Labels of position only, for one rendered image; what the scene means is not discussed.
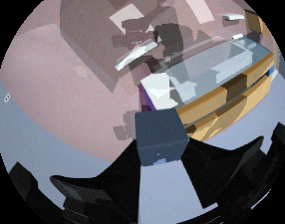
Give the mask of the dark blue block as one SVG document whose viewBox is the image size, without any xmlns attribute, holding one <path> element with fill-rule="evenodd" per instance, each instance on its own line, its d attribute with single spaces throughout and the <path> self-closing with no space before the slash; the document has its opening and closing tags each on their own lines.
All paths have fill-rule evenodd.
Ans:
<svg viewBox="0 0 285 224">
<path fill-rule="evenodd" d="M 136 112 L 135 125 L 142 167 L 179 161 L 190 142 L 175 109 Z"/>
</svg>

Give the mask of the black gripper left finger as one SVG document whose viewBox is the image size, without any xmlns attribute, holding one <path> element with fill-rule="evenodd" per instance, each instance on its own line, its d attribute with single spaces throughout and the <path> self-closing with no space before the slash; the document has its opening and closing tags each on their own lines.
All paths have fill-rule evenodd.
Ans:
<svg viewBox="0 0 285 224">
<path fill-rule="evenodd" d="M 63 177 L 49 179 L 63 196 L 83 203 L 110 207 L 131 224 L 139 224 L 140 168 L 136 140 L 116 157 L 110 167 L 95 177 Z"/>
</svg>

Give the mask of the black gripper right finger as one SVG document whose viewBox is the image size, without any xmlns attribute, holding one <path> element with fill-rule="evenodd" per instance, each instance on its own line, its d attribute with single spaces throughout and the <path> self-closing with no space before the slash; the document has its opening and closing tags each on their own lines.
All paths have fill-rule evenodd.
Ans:
<svg viewBox="0 0 285 224">
<path fill-rule="evenodd" d="M 188 173 L 192 187 L 198 196 L 200 207 L 207 208 L 215 204 L 216 197 L 234 179 L 240 165 L 255 155 L 263 143 L 264 135 L 259 135 L 244 146 L 234 149 L 219 148 L 202 140 L 192 139 L 180 158 L 184 171 Z"/>
</svg>

